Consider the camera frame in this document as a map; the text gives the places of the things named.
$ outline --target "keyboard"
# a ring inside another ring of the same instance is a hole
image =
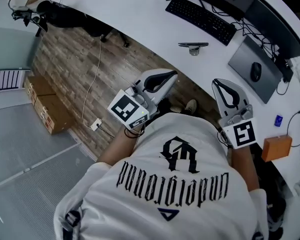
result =
[[[234,25],[188,0],[171,0],[165,10],[197,26],[226,46],[237,31]]]

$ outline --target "wooden floor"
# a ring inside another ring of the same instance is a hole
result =
[[[76,119],[74,132],[99,157],[112,140],[101,130],[92,131],[83,125],[82,110],[87,90],[99,63],[100,38],[89,36],[83,29],[60,29],[48,26],[33,61],[35,75],[43,75]],[[125,89],[142,72],[151,69],[177,70],[164,59],[128,37],[129,48],[117,31],[101,43],[101,60],[97,78],[85,104],[84,118],[90,126],[97,118],[102,127],[116,134],[120,123],[107,112],[107,107],[120,89]],[[216,102],[198,85],[178,71],[178,80],[169,93],[173,105],[199,102],[196,116],[211,123],[219,119]]]

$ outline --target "mouse pad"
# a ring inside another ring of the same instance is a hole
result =
[[[261,76],[257,82],[251,79],[251,69],[254,62],[261,65]],[[259,45],[247,36],[228,64],[267,104],[282,78],[282,73]]]

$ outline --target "computer mouse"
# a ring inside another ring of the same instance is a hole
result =
[[[252,63],[250,77],[253,82],[258,82],[261,77],[261,64],[258,62]]]

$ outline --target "white desk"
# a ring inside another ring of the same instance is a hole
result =
[[[282,0],[266,0],[290,24],[300,37],[300,21]],[[62,0],[62,4],[86,13],[133,38],[167,62],[175,66],[203,90],[214,97],[211,84],[215,78],[227,79],[241,86],[258,122],[258,144],[264,139],[284,135],[290,117],[300,110],[300,85],[294,75],[284,96],[274,93],[264,104],[248,84],[230,67],[228,61],[243,42],[242,31],[238,31],[228,46],[224,46],[211,35],[187,21],[165,11],[169,4],[165,0]],[[231,17],[225,20],[233,22]],[[198,56],[179,47],[180,42],[209,42],[200,49]],[[296,59],[300,68],[300,57]],[[275,127],[277,114],[283,115],[281,127]],[[290,124],[289,134],[293,144],[300,143],[300,114]],[[289,156],[273,162],[290,190],[295,195],[294,185],[300,180],[300,147],[291,148]]]

